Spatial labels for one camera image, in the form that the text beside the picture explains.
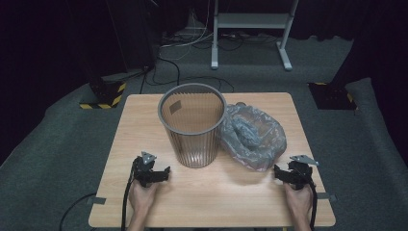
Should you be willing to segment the grey translucent plastic bag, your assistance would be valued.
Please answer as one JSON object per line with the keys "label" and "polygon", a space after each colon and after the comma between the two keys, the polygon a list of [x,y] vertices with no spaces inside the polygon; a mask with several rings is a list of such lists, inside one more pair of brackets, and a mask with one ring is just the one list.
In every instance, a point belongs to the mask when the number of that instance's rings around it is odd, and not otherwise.
{"label": "grey translucent plastic bag", "polygon": [[220,126],[223,149],[237,162],[266,171],[286,151],[282,125],[264,111],[242,102],[228,105]]}

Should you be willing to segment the person's right hand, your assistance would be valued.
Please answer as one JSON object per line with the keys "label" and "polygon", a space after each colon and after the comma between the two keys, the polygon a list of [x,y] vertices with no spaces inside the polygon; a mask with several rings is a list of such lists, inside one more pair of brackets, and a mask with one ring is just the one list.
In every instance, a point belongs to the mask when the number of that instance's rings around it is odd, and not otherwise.
{"label": "person's right hand", "polygon": [[288,183],[285,183],[284,189],[292,218],[296,222],[308,223],[309,211],[313,204],[311,188],[306,185],[301,190],[294,190]]}

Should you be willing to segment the white metal stand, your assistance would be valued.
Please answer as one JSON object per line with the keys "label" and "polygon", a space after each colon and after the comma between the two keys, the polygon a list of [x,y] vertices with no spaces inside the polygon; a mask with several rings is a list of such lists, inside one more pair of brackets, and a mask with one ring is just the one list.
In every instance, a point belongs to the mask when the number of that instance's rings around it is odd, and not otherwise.
{"label": "white metal stand", "polygon": [[276,42],[276,47],[284,69],[291,71],[293,66],[286,51],[286,44],[298,2],[299,0],[292,0],[291,9],[288,13],[220,13],[218,11],[218,0],[215,0],[211,69],[218,69],[219,29],[282,29],[283,36]]}

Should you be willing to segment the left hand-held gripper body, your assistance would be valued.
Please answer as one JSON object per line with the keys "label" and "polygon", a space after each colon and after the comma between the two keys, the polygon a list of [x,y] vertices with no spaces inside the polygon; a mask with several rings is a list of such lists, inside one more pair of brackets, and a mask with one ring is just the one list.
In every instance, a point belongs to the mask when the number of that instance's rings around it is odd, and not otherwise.
{"label": "left hand-held gripper body", "polygon": [[148,188],[156,181],[157,174],[153,170],[156,156],[142,151],[141,154],[134,160],[132,165],[132,176],[144,188]]}

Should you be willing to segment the black yellow striped base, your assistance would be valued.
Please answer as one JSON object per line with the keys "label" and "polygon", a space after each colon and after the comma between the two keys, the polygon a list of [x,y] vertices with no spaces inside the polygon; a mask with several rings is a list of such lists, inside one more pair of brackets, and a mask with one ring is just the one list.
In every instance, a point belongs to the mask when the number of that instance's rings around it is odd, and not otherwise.
{"label": "black yellow striped base", "polygon": [[94,95],[94,102],[80,102],[79,106],[84,110],[91,109],[111,109],[115,108],[125,90],[124,82],[102,83],[99,85],[90,84],[91,92]]}
{"label": "black yellow striped base", "polygon": [[328,83],[309,83],[308,88],[320,110],[356,110],[353,97],[345,88],[333,88]]}

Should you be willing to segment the person's left hand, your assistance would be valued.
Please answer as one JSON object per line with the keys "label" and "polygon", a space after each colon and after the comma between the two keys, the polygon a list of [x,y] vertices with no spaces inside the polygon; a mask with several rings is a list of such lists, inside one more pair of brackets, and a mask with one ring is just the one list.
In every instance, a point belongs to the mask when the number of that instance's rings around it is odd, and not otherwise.
{"label": "person's left hand", "polygon": [[157,189],[157,183],[152,184],[148,188],[143,187],[138,181],[134,181],[131,184],[128,199],[134,210],[134,218],[146,218],[154,203]]}

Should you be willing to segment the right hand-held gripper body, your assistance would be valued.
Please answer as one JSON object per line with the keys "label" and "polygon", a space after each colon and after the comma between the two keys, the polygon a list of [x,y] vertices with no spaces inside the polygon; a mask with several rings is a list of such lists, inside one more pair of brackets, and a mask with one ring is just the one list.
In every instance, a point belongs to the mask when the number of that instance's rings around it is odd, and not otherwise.
{"label": "right hand-held gripper body", "polygon": [[312,165],[318,167],[319,162],[315,161],[307,155],[291,156],[290,159],[292,161],[288,163],[289,170],[297,177],[297,179],[293,183],[294,188],[296,190],[301,190],[305,185],[314,184],[314,181],[312,179]]}

